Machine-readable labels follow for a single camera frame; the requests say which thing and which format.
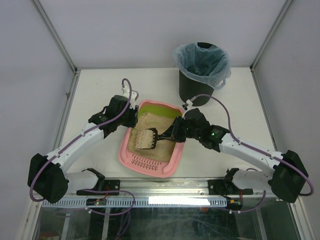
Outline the black litter scoop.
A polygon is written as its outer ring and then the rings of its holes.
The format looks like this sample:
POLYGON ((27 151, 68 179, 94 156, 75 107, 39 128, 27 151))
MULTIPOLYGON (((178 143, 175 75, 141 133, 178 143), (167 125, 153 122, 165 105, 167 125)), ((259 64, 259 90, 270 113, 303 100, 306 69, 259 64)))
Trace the black litter scoop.
POLYGON ((158 130, 154 127, 138 130, 136 132, 134 147, 137 150, 153 150, 159 141, 174 142, 169 136, 159 134, 158 130))

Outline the pink litter box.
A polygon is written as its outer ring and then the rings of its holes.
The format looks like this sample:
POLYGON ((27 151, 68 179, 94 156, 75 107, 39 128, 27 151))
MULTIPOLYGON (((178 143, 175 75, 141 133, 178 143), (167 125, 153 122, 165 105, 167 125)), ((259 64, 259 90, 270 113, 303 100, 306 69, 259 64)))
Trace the pink litter box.
MULTIPOLYGON (((178 106, 174 106, 169 103, 144 100, 139 104, 138 119, 144 112, 149 112, 157 116, 163 116, 167 118, 176 118, 183 115, 183 109, 178 106)), ((180 163, 184 143, 175 143, 174 150, 169 162, 157 161, 142 157, 127 150, 127 145, 132 128, 128 128, 125 132, 123 140, 121 142, 118 159, 119 162, 126 168, 151 177, 167 178, 175 173, 180 163)))

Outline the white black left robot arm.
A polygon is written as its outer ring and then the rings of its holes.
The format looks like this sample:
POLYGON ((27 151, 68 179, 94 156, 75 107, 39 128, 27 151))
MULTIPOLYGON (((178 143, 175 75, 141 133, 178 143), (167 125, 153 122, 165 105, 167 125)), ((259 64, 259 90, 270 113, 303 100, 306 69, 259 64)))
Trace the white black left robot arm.
POLYGON ((56 203, 66 193, 97 193, 105 190, 105 176, 93 168, 69 173, 70 167, 88 149, 104 140, 119 126, 134 128, 138 122, 138 94, 124 93, 92 115, 77 135, 57 149, 30 160, 27 185, 43 200, 56 203))

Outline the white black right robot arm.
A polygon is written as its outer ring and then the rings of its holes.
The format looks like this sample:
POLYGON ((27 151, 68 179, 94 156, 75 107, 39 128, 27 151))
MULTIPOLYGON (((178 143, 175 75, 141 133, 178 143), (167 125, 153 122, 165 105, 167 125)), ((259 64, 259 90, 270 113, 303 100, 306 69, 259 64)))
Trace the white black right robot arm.
POLYGON ((308 179, 308 172, 296 152, 269 151, 241 141, 229 129, 210 124, 198 108, 176 117, 160 137, 175 143, 195 139, 206 149, 234 156, 258 168, 257 171, 239 168, 227 171, 225 181, 238 189, 271 191, 281 200, 294 203, 302 195, 308 179))

